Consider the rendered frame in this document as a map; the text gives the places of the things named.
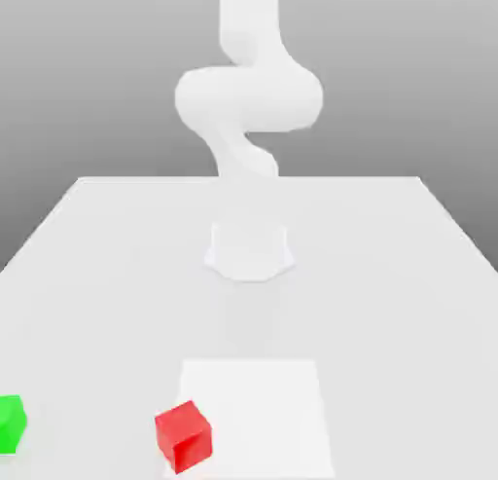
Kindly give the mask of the small red cube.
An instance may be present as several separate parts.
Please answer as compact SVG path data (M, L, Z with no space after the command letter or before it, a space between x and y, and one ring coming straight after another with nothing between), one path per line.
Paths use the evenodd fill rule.
M212 426L192 400L155 416L157 443L175 474L210 458Z

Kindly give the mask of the small green cube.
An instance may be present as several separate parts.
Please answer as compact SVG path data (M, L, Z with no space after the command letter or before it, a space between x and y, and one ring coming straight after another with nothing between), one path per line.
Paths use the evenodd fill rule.
M0 395L0 455L13 455L24 433L27 417L19 395Z

